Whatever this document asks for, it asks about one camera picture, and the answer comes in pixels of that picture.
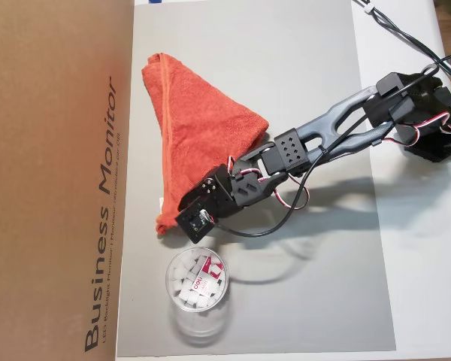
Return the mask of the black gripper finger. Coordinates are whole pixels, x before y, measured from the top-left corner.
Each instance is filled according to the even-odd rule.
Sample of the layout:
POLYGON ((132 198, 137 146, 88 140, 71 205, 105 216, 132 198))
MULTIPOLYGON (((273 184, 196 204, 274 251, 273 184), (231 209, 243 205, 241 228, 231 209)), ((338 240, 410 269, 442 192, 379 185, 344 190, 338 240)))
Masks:
POLYGON ((202 197, 207 192, 207 186, 200 182, 187 192, 180 200, 178 210, 182 211, 188 208, 198 197, 202 197))

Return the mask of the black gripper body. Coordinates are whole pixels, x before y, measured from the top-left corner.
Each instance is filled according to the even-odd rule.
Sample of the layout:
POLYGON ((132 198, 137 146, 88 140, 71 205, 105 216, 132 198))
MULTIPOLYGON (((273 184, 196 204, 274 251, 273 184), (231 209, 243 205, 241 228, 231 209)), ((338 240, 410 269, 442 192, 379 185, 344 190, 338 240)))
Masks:
POLYGON ((232 177, 225 164, 209 171, 201 180, 199 189, 205 196, 205 209, 214 220, 230 217, 243 210, 232 195, 232 177))

